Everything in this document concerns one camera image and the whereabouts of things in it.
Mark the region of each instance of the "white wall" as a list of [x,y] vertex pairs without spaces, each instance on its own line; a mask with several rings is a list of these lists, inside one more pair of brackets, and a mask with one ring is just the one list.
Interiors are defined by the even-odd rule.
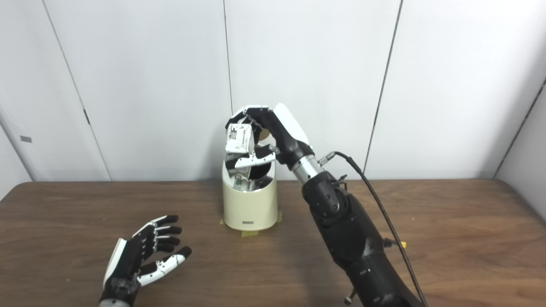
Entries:
[[543,91],[496,178],[510,184],[546,220],[545,132],[546,91]]
[[546,2],[406,1],[370,178],[491,178],[546,76]]
[[219,177],[222,0],[46,3],[112,179]]
[[0,200],[13,187],[30,180],[8,137],[0,127]]
[[[219,177],[230,94],[366,160],[399,0],[45,3],[81,101],[41,2],[0,2],[0,116],[37,180]],[[545,51],[541,1],[405,2],[367,175],[492,177]]]
[[[398,8],[398,0],[226,0],[234,110],[282,102],[317,156],[337,150],[364,165]],[[358,176],[342,159],[328,169]]]
[[0,117],[34,179],[109,179],[40,1],[0,1]]

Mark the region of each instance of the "robotic arm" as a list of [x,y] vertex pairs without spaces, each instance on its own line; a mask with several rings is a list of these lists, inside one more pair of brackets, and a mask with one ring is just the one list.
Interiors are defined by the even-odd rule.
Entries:
[[247,106],[229,119],[226,128],[231,123],[250,123],[256,136],[268,129],[276,147],[262,147],[226,162],[226,167],[257,166],[277,159],[294,173],[303,184],[303,198],[328,251],[349,277],[363,306],[423,307],[387,259],[384,241],[360,202],[323,169],[335,154],[317,160],[304,131],[283,104],[274,110]]

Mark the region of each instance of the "cable connector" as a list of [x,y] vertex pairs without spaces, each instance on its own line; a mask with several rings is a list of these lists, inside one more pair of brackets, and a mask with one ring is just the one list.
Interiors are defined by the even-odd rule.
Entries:
[[[406,248],[406,246],[407,246],[406,242],[400,241],[400,243],[402,244],[403,248]],[[391,240],[391,239],[388,239],[388,238],[383,239],[383,247],[392,247],[392,245],[398,245],[398,243],[396,243],[395,240]]]
[[332,152],[328,153],[326,156],[322,157],[318,161],[318,164],[320,164],[320,166],[323,166],[326,163],[328,163],[328,161],[332,160],[335,156],[336,156],[336,153],[334,151],[332,151]]

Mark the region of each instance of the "black forearm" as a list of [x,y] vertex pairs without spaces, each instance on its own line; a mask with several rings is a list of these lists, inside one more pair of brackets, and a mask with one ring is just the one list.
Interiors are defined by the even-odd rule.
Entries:
[[360,202],[333,186],[331,178],[324,172],[306,182],[302,192],[334,262],[364,307],[422,307],[387,259],[381,235]]

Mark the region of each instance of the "black cable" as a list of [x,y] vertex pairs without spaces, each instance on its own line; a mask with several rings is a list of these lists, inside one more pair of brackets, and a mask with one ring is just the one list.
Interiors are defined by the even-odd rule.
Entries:
[[421,287],[419,286],[419,282],[417,281],[417,278],[415,276],[415,273],[413,272],[413,268],[410,263],[410,259],[408,258],[408,255],[406,254],[406,251],[402,247],[402,242],[400,241],[400,238],[398,237],[398,234],[396,233],[396,230],[394,229],[393,223],[390,221],[389,215],[387,214],[387,211],[385,210],[385,207],[383,207],[383,204],[381,203],[381,200],[379,199],[379,196],[375,193],[375,190],[373,189],[371,183],[368,181],[366,176],[364,176],[364,173],[360,170],[356,162],[353,160],[353,158],[345,155],[342,152],[335,151],[336,155],[344,158],[347,163],[349,163],[354,170],[357,171],[357,173],[362,177],[362,180],[364,180],[364,183],[366,183],[366,186],[368,187],[368,190],[370,190],[370,193],[372,194],[373,198],[375,199],[377,205],[379,206],[379,209],[381,210],[381,213],[383,214],[383,217],[387,221],[387,225],[389,225],[390,232],[393,233],[394,240],[396,241],[398,248],[400,250],[400,253],[402,253],[402,258],[404,258],[404,262],[406,263],[406,266],[408,268],[409,274],[411,276],[411,279],[413,281],[413,285],[415,286],[415,289],[417,290],[417,294],[419,295],[419,298],[421,299],[421,302],[423,303],[424,307],[429,307],[429,305],[426,303],[425,296],[423,295],[423,291],[421,290]]

